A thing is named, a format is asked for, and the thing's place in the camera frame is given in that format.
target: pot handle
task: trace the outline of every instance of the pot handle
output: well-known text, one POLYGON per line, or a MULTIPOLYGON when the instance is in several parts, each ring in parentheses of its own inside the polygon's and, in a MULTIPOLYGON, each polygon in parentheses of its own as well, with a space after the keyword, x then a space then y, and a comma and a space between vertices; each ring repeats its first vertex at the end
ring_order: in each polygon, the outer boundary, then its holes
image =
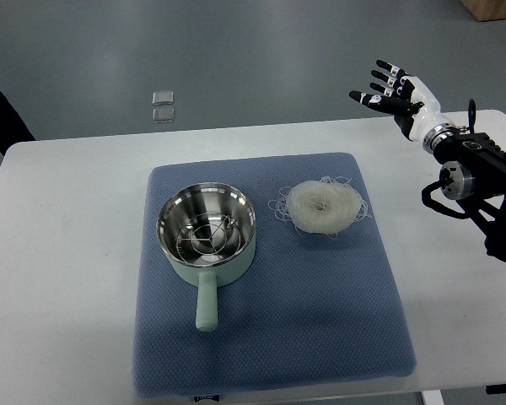
POLYGON ((214 271, 199 274, 195 326, 201 332, 211 332, 218 327, 218 286, 214 271))

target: stainless steel pot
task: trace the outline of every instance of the stainless steel pot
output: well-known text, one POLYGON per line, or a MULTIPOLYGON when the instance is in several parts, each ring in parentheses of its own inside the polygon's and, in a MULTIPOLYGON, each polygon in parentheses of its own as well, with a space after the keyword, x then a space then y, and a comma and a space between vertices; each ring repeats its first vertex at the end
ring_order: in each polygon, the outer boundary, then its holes
POLYGON ((174 270, 196 285, 196 327, 218 326, 217 287, 239 278, 256 249, 255 211, 238 189, 199 183, 173 196, 161 209, 159 244, 174 270))

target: small metal plate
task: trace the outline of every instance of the small metal plate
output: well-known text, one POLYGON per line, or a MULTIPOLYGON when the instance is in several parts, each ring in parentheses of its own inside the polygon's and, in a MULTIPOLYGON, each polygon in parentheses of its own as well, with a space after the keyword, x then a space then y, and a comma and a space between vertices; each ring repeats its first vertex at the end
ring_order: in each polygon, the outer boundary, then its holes
POLYGON ((175 108, 163 107, 153 109, 153 123, 172 122, 175 120, 175 108))
POLYGON ((153 93, 152 105, 172 104, 175 100, 175 92, 172 90, 160 90, 153 93))

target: label tag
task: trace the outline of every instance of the label tag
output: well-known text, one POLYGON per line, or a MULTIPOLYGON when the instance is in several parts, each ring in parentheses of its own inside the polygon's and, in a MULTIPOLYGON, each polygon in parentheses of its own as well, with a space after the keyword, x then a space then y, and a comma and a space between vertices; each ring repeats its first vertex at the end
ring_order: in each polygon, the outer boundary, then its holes
POLYGON ((212 401, 219 402, 219 395, 202 395, 199 397, 193 397, 193 401, 199 402, 203 399, 211 399, 212 401))

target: robotic finger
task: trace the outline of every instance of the robotic finger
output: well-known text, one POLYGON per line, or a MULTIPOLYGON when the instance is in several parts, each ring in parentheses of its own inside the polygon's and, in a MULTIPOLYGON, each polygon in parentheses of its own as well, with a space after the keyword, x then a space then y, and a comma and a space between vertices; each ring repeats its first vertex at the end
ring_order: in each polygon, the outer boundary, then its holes
POLYGON ((369 87, 373 90, 376 90, 376 91, 382 93, 386 97, 391 97, 394 94, 393 89, 388 89, 387 87, 381 86, 380 84, 377 84, 377 83, 370 83, 369 87))
POLYGON ((351 91, 349 95, 353 100, 356 100, 361 105, 367 106, 371 110, 384 112, 392 116, 412 116, 416 114, 421 107, 419 103, 413 104, 408 100, 386 97, 378 94, 360 93, 356 90, 351 91))

